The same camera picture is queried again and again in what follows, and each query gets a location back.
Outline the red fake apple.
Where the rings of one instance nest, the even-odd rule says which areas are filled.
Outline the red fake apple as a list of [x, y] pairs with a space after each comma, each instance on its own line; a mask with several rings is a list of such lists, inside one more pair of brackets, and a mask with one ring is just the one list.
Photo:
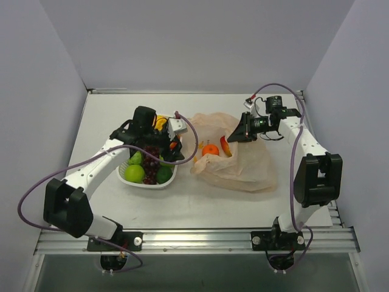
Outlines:
[[173, 141], [170, 143], [170, 150], [178, 150], [180, 147], [179, 141]]

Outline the yellow fake bell pepper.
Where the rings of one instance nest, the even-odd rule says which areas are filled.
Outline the yellow fake bell pepper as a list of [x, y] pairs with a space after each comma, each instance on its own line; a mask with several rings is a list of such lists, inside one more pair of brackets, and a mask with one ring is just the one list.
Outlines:
[[154, 129], [161, 131], [164, 125], [168, 122], [168, 117], [157, 115], [154, 119]]

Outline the red yellow fake mango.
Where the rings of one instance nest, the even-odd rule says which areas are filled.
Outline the red yellow fake mango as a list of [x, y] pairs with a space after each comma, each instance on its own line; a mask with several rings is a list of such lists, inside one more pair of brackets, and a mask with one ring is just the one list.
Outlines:
[[222, 136], [220, 138], [220, 144], [221, 144], [221, 148], [222, 148], [224, 154], [227, 157], [232, 157], [232, 152], [230, 151], [230, 147], [229, 147], [229, 144], [227, 143], [227, 140], [225, 139], [225, 136]]

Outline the orange fake tangerine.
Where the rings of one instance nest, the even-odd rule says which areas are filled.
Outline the orange fake tangerine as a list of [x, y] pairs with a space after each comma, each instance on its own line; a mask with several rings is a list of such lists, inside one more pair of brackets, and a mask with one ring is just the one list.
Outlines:
[[219, 148], [215, 144], [207, 144], [202, 148], [202, 156], [207, 154], [219, 156]]

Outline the translucent orange plastic bag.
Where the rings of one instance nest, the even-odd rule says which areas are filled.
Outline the translucent orange plastic bag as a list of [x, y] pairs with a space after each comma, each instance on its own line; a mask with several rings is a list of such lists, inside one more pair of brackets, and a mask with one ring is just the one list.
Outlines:
[[[223, 189], [240, 192], [261, 193], [277, 189], [277, 170], [266, 144], [262, 140], [248, 143], [228, 143], [232, 157], [227, 157], [220, 138], [227, 139], [239, 120], [226, 113], [197, 113], [189, 119], [198, 135], [198, 148], [191, 130], [182, 138], [183, 154], [187, 158], [196, 152], [188, 163], [192, 176]], [[219, 156], [202, 156], [202, 148], [215, 144]]]

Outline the white perforated plastic basket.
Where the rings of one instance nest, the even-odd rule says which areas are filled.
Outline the white perforated plastic basket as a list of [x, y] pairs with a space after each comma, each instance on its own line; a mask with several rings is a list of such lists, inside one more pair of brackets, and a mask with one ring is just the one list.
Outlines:
[[177, 166], [156, 161], [136, 150], [117, 167], [116, 172], [119, 180], [128, 186], [160, 190], [173, 182]]

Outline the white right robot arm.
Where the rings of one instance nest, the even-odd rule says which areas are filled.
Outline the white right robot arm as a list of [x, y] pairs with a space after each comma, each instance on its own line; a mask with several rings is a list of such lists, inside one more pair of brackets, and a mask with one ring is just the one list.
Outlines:
[[289, 171], [289, 212], [274, 221], [284, 234], [301, 231], [310, 217], [340, 195], [343, 160], [322, 147], [304, 126], [303, 108], [287, 108], [281, 96], [264, 99], [265, 114], [260, 115], [254, 97], [246, 99], [239, 124], [227, 141], [252, 142], [259, 134], [276, 132], [292, 148]]

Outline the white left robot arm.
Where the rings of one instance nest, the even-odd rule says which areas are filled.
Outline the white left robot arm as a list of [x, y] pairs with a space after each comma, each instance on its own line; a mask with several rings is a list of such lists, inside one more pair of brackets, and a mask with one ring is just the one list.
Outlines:
[[133, 118], [114, 130], [105, 144], [83, 167], [65, 178], [51, 179], [46, 185], [43, 219], [69, 235], [110, 240], [120, 233], [121, 225], [93, 213], [89, 204], [99, 185], [137, 151], [157, 147], [154, 160], [163, 158], [171, 165], [184, 160], [179, 136], [187, 131], [185, 120], [169, 117], [161, 130], [155, 128], [156, 111], [138, 106]]

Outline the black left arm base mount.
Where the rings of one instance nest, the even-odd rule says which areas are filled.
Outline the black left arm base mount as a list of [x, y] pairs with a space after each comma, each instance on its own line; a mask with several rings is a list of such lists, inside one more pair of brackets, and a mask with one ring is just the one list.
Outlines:
[[[141, 251], [143, 243], [143, 232], [140, 231], [123, 231], [120, 235], [113, 236], [112, 239], [108, 240], [110, 243], [121, 246], [130, 251]], [[102, 243], [92, 237], [89, 237], [87, 244], [87, 251], [90, 252], [111, 252], [120, 251], [107, 243]]]

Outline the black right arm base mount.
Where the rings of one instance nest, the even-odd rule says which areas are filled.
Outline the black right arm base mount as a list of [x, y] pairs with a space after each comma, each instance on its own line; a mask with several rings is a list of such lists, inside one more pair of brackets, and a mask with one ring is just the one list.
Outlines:
[[272, 231], [252, 231], [250, 233], [254, 251], [302, 251], [305, 239], [301, 232], [286, 233]]

